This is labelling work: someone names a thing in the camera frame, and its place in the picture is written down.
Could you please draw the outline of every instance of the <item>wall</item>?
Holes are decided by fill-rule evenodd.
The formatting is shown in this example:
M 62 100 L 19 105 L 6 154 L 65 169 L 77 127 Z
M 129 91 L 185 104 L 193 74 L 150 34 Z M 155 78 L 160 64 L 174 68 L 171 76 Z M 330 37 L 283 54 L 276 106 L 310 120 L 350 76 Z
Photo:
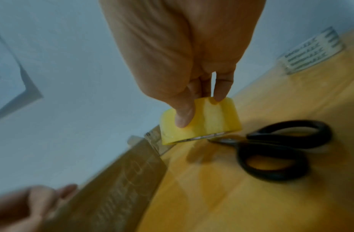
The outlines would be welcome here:
M 354 28 L 354 0 L 268 0 L 230 95 L 331 25 Z M 0 35 L 43 95 L 0 120 L 0 192 L 81 183 L 168 108 L 137 89 L 95 0 L 0 1 Z

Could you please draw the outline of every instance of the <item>hand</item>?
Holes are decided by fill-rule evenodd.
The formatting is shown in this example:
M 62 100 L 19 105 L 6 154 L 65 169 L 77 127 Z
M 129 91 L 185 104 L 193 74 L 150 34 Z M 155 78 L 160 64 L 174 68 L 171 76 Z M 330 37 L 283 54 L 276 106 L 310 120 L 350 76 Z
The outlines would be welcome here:
M 72 196 L 77 185 L 58 190 L 29 187 L 0 196 L 0 232 L 35 232 L 46 215 Z
M 265 0 L 100 0 L 141 91 L 176 109 L 176 125 L 194 116 L 194 99 L 223 100 Z

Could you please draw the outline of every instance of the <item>wooden table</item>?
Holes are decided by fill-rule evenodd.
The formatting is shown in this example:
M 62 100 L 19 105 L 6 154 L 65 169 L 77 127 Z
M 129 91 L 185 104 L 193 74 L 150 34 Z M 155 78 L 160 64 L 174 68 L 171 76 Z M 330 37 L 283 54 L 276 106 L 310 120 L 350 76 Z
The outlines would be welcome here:
M 274 68 L 239 92 L 244 130 L 292 119 L 328 123 L 333 141 L 309 151 L 311 173 L 288 183 L 253 178 L 234 149 L 206 140 L 175 146 L 138 232 L 354 231 L 354 31 L 347 49 L 287 76 Z

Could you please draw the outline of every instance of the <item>scissors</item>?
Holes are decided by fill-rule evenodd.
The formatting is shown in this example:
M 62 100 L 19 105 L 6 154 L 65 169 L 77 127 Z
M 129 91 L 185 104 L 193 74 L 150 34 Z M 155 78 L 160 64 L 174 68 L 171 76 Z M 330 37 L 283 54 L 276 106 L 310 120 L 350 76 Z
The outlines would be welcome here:
M 273 134 L 273 132 L 294 128 L 314 128 L 316 132 L 305 136 Z M 309 162 L 302 149 L 319 147 L 332 138 L 331 128 L 324 122 L 314 120 L 293 120 L 275 123 L 246 135 L 247 140 L 239 141 L 232 138 L 214 138 L 209 141 L 233 146 L 237 150 L 237 160 L 250 175 L 269 181 L 294 180 L 306 175 Z M 278 170 L 261 170 L 248 165 L 247 160 L 256 155 L 293 160 L 288 167 Z

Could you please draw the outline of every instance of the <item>yellow tape roll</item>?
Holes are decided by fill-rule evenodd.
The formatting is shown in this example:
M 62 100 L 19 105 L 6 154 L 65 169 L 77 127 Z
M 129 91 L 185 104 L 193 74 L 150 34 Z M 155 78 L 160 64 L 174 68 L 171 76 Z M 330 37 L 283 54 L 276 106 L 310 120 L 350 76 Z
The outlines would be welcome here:
M 231 98 L 225 98 L 221 102 L 215 101 L 213 97 L 198 98 L 195 105 L 195 116 L 185 128 L 178 128 L 175 125 L 175 109 L 169 109 L 162 114 L 160 131 L 163 145 L 242 129 Z

